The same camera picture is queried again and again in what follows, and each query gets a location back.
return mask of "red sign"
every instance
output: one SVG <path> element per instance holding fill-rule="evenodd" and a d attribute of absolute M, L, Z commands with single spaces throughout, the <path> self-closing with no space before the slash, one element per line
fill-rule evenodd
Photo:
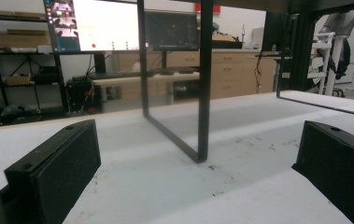
<path fill-rule="evenodd" d="M 194 3 L 194 11 L 200 13 L 201 12 L 201 4 L 200 3 Z M 214 5 L 214 14 L 220 14 L 220 6 L 219 5 Z"/>

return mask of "large display screen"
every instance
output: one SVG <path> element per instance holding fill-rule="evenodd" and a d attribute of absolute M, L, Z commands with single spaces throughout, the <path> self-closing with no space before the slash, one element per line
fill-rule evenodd
<path fill-rule="evenodd" d="M 139 49 L 136 3 L 44 0 L 53 52 Z"/>
<path fill-rule="evenodd" d="M 146 11 L 147 50 L 198 50 L 195 13 Z"/>

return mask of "robotic equipment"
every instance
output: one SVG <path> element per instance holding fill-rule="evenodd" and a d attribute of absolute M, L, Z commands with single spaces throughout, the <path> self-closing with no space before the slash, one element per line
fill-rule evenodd
<path fill-rule="evenodd" d="M 354 10 L 348 12 L 334 13 L 328 16 L 320 34 L 335 32 L 332 59 L 334 65 L 330 66 L 331 69 L 328 74 L 326 95 L 332 95 L 334 81 L 336 79 L 336 70 L 340 61 L 340 55 L 343 52 L 343 44 L 347 38 L 350 37 L 351 31 L 354 28 Z"/>

